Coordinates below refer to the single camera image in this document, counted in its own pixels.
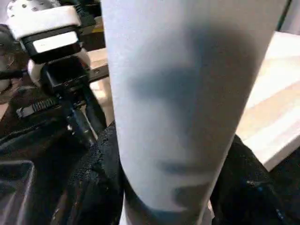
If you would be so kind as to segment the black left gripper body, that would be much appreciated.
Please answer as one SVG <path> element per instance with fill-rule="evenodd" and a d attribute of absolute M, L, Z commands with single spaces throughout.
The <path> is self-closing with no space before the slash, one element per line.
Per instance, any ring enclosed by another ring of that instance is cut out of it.
<path fill-rule="evenodd" d="M 90 84 L 107 78 L 108 66 L 104 69 L 89 69 L 80 59 L 63 59 L 45 64 L 40 75 L 40 88 L 47 98 L 17 109 L 19 118 L 60 106 L 76 109 L 92 104 L 95 97 L 91 93 Z"/>

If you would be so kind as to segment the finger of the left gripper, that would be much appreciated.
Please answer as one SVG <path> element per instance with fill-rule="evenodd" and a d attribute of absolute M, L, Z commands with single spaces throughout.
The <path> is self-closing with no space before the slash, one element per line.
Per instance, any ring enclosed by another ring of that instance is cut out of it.
<path fill-rule="evenodd" d="M 80 107 L 69 100 L 64 100 L 64 114 L 79 142 L 85 146 L 93 146 L 96 138 Z"/>

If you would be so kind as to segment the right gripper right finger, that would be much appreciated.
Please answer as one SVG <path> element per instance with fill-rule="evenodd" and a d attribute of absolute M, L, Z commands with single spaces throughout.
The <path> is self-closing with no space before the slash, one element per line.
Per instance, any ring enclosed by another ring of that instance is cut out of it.
<path fill-rule="evenodd" d="M 270 173 L 235 135 L 210 197 L 214 225 L 298 225 Z"/>

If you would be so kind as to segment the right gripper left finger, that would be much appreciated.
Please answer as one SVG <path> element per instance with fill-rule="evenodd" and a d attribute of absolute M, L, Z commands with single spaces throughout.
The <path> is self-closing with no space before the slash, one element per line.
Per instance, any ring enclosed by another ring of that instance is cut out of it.
<path fill-rule="evenodd" d="M 123 179 L 115 124 L 78 162 L 68 187 L 71 190 L 69 225 L 117 225 L 123 205 Z"/>

